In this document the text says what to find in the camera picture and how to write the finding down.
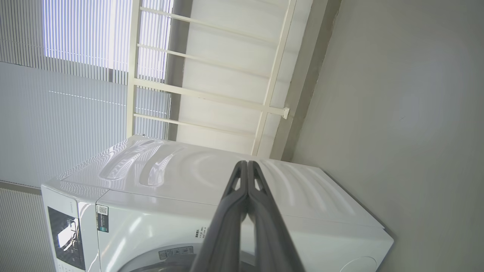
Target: white wall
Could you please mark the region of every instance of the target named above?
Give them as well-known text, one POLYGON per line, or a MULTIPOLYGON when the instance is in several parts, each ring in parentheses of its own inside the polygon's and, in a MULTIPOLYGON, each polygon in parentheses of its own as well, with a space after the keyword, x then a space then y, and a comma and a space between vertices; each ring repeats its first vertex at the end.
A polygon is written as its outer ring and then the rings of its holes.
POLYGON ((343 0, 294 162, 385 224, 381 271, 482 271, 484 2, 343 0))
MULTIPOLYGON (((268 4, 258 0, 194 0, 192 18, 269 37, 278 41, 288 1, 268 4)), ((272 106, 284 107, 296 58, 301 46, 312 0, 298 0, 272 106)), ((191 24, 187 54, 218 60, 252 70, 245 74, 194 60, 185 60, 183 87, 217 93, 262 104, 275 55, 276 44, 228 34, 191 24)), ((182 96, 180 120, 255 135, 260 112, 182 96)), ((269 114, 259 156, 269 157, 280 117, 269 114)), ((231 135, 179 126, 177 140, 201 146, 250 153, 254 137, 231 135)))

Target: barcode sticker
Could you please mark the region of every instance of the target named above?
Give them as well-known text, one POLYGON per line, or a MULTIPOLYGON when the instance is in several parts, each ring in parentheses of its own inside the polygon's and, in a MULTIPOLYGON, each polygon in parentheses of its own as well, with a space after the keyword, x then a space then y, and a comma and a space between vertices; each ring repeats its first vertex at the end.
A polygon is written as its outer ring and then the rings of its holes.
POLYGON ((96 205, 96 211, 97 211, 97 213, 107 215, 107 207, 106 206, 96 205))

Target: label sticker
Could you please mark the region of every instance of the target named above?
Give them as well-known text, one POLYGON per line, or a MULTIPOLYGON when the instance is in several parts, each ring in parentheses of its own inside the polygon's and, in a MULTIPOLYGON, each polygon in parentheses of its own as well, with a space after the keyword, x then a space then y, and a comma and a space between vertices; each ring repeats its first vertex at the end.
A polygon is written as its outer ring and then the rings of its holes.
POLYGON ((207 234, 207 227, 201 227, 195 232, 195 238, 205 238, 207 234))
POLYGON ((97 213, 107 215, 107 207, 103 205, 96 205, 97 213))
POLYGON ((170 249, 158 251, 160 260, 164 260, 173 255, 185 255, 185 254, 193 254, 193 247, 184 246, 184 247, 170 248, 170 249))
POLYGON ((107 215, 108 208, 102 205, 96 205, 97 212, 97 230, 109 232, 109 219, 107 215))

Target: vertical blind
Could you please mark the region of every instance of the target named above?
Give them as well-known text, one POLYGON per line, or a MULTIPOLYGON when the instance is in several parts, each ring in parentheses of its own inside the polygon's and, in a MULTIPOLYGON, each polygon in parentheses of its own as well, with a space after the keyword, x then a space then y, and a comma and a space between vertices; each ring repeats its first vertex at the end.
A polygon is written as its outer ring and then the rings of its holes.
MULTIPOLYGON (((39 187, 125 138, 131 5, 0 1, 0 180, 39 187)), ((171 12, 173 0, 143 6, 171 12)), ((167 49, 170 24, 143 13, 140 43, 167 49)), ((163 82, 166 59, 164 52, 140 50, 138 77, 163 82)), ((138 89, 136 112, 169 118, 170 99, 138 89)), ((167 128, 135 120, 138 134, 166 138, 167 128)))

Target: window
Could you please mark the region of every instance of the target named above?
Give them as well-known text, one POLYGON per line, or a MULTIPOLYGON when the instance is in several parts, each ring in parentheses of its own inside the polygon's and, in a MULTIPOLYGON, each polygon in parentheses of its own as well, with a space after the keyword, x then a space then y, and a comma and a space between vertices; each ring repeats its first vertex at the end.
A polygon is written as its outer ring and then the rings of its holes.
MULTIPOLYGON (((50 58, 128 71, 131 0, 44 0, 44 48, 50 58)), ((147 0, 143 6, 171 13, 173 0, 147 0)), ((171 18, 143 13, 140 43, 168 49, 171 18)), ((163 81, 167 54, 141 48, 141 76, 163 81)))

